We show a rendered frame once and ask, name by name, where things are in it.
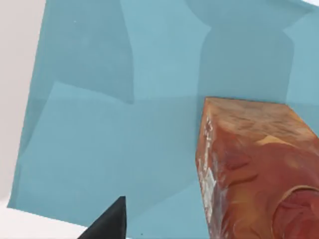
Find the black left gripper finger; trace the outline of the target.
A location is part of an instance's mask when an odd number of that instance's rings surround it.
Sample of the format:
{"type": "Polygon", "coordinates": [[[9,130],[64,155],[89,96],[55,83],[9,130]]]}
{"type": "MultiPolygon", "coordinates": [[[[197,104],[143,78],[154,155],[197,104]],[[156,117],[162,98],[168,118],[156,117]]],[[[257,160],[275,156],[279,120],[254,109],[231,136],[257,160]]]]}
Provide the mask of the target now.
{"type": "Polygon", "coordinates": [[[126,239],[126,197],[120,196],[77,239],[126,239]]]}

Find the orange brown book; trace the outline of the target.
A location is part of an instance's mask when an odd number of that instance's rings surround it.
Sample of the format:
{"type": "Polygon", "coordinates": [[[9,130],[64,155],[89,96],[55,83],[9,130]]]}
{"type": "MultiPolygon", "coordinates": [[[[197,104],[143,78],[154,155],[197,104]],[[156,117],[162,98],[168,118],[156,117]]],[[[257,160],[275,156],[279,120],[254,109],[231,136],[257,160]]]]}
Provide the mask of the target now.
{"type": "Polygon", "coordinates": [[[205,98],[195,163],[210,239],[319,239],[319,137],[288,105],[205,98]]]}

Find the light blue rack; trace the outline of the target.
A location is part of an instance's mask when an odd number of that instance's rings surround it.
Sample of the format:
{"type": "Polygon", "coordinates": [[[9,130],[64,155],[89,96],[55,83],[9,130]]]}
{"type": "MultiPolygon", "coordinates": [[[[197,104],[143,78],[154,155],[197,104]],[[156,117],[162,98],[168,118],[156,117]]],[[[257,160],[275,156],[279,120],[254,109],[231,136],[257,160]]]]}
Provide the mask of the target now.
{"type": "Polygon", "coordinates": [[[46,0],[8,206],[89,226],[127,198],[133,239],[208,239],[205,96],[287,103],[319,133],[319,6],[46,0]]]}

